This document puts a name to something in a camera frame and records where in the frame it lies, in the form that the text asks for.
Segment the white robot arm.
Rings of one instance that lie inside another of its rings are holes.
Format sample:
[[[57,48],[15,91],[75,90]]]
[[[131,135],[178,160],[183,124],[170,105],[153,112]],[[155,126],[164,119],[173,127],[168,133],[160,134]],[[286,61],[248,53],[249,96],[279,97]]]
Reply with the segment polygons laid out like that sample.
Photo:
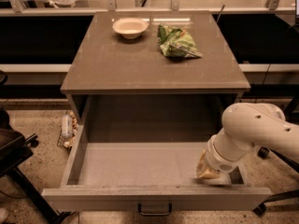
[[[222,113],[222,128],[210,137],[198,162],[198,178],[231,173],[256,147],[267,147],[299,162],[299,126],[289,123],[276,105],[237,103]]]

